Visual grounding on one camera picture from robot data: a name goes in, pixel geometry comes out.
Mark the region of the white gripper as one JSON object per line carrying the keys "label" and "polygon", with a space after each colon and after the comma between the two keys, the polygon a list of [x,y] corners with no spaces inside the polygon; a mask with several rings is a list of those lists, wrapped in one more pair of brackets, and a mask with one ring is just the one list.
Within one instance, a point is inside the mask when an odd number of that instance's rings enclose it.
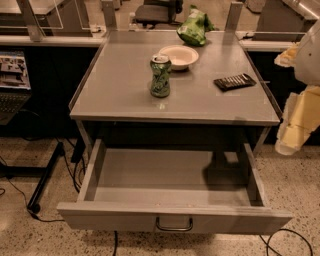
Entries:
{"label": "white gripper", "polygon": [[283,121],[277,133],[275,150],[293,155],[320,126],[320,20],[302,37],[300,43],[279,54],[274,63],[294,67],[295,78],[307,85],[300,94],[291,93],[286,101]]}

